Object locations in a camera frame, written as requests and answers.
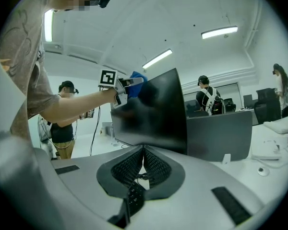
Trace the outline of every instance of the chair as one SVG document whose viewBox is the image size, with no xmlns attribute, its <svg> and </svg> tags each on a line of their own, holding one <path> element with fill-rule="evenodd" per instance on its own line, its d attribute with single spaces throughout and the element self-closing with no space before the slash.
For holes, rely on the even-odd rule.
<svg viewBox="0 0 288 230">
<path fill-rule="evenodd" d="M 257 117 L 258 124 L 264 122 L 272 122 L 281 119 L 281 109 L 279 100 L 266 102 L 257 102 L 254 105 L 254 111 Z"/>
<path fill-rule="evenodd" d="M 188 113 L 188 117 L 192 118 L 192 117 L 204 117 L 204 116 L 209 116 L 209 113 L 206 111 L 197 111 L 197 112 L 191 112 Z"/>
<path fill-rule="evenodd" d="M 198 116 L 197 113 L 201 110 L 201 106 L 197 100 L 185 102 L 185 108 L 187 117 L 196 117 Z"/>
<path fill-rule="evenodd" d="M 227 113 L 234 113 L 236 111 L 236 104 L 232 101 L 232 98 L 224 100 L 224 105 Z"/>
</svg>

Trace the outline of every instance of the black cap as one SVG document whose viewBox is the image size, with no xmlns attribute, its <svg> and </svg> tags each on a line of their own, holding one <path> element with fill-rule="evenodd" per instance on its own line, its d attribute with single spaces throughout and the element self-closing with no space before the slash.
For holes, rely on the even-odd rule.
<svg viewBox="0 0 288 230">
<path fill-rule="evenodd" d="M 200 76 L 198 78 L 197 86 L 200 86 L 200 81 L 203 81 L 203 80 L 208 80 L 208 77 L 205 75 Z"/>
</svg>

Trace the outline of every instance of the black keyboard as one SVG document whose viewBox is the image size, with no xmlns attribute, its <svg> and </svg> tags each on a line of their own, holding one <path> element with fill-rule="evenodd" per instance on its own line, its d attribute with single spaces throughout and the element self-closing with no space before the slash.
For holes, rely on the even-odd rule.
<svg viewBox="0 0 288 230">
<path fill-rule="evenodd" d="M 146 189 L 136 182 L 133 182 L 129 188 L 128 205 L 130 216 L 137 213 L 144 205 L 144 191 L 146 191 Z"/>
</svg>

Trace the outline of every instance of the ceiling light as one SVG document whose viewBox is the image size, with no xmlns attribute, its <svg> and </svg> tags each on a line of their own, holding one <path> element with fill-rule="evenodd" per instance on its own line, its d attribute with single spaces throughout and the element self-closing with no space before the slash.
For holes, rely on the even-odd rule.
<svg viewBox="0 0 288 230">
<path fill-rule="evenodd" d="M 48 10 L 45 13 L 44 18 L 44 28 L 45 28 L 45 40 L 46 42 L 52 42 L 52 17 L 53 17 L 53 11 Z"/>
<path fill-rule="evenodd" d="M 204 32 L 204 33 L 202 33 L 202 38 L 205 39 L 205 38 L 209 38 L 212 36 L 218 36 L 218 35 L 223 35 L 223 34 L 228 34 L 228 33 L 235 33 L 237 31 L 238 31 L 237 26 L 230 26 L 230 27 L 225 27 L 225 28 L 220 28 L 220 29 Z"/>
<path fill-rule="evenodd" d="M 172 53 L 173 53 L 172 50 L 168 49 L 167 51 L 165 51 L 161 55 L 156 56 L 151 61 L 149 61 L 145 65 L 143 65 L 143 68 L 146 69 L 146 68 L 150 67 L 151 65 L 155 64 L 156 62 L 162 60 L 163 58 L 165 58 L 166 56 L 169 56 Z"/>
</svg>

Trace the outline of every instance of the black top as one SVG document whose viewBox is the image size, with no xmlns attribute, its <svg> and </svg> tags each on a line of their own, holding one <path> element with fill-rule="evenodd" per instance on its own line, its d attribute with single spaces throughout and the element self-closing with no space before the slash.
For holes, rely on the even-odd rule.
<svg viewBox="0 0 288 230">
<path fill-rule="evenodd" d="M 70 124 L 61 128 L 60 126 L 58 126 L 58 124 L 52 124 L 51 137 L 53 143 L 63 143 L 72 141 L 73 140 L 72 125 Z"/>
<path fill-rule="evenodd" d="M 208 90 L 209 94 L 212 95 L 212 87 L 208 86 L 205 88 L 206 90 Z M 219 91 L 216 91 L 216 94 L 221 97 Z M 207 101 L 209 100 L 208 96 L 205 95 L 205 92 L 199 91 L 196 94 L 196 100 L 198 101 L 198 103 L 200 104 L 200 106 L 203 108 L 203 111 L 205 111 L 206 105 L 207 105 Z"/>
</svg>

